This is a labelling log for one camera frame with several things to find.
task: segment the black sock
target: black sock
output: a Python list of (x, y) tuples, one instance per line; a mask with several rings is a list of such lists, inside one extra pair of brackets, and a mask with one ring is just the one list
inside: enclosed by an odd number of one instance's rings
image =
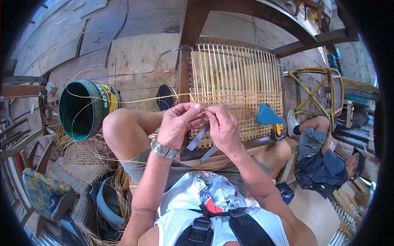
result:
[(301, 135), (301, 132), (299, 132), (299, 125), (295, 126), (295, 128), (293, 129), (293, 133), (296, 135)]

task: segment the fingernail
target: fingernail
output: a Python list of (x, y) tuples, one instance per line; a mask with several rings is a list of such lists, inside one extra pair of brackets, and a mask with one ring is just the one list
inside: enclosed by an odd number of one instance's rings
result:
[(196, 104), (196, 105), (194, 105), (194, 108), (195, 108), (196, 110), (200, 110), (201, 104)]

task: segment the blue scouring pad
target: blue scouring pad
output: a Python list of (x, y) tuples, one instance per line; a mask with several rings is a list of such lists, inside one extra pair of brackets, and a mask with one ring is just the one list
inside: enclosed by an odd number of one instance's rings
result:
[(284, 123), (284, 119), (279, 117), (265, 104), (260, 104), (260, 110), (258, 111), (255, 120), (257, 123), (264, 126)]

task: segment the strap buckle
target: strap buckle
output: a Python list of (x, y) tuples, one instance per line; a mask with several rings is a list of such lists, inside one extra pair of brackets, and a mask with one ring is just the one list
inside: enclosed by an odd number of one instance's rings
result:
[(210, 224), (211, 220), (208, 217), (199, 217), (194, 220), (192, 228), (201, 231), (208, 231)]
[(230, 216), (233, 218), (238, 218), (241, 216), (245, 216), (245, 208), (238, 208), (234, 210), (229, 210)]

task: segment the cap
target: cap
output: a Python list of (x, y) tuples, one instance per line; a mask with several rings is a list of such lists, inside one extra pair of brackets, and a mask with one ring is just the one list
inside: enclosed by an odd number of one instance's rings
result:
[(359, 150), (355, 147), (353, 150), (353, 154), (359, 153), (359, 163), (356, 169), (356, 176), (355, 179), (361, 176), (362, 172), (364, 171), (365, 167), (365, 156), (359, 152)]

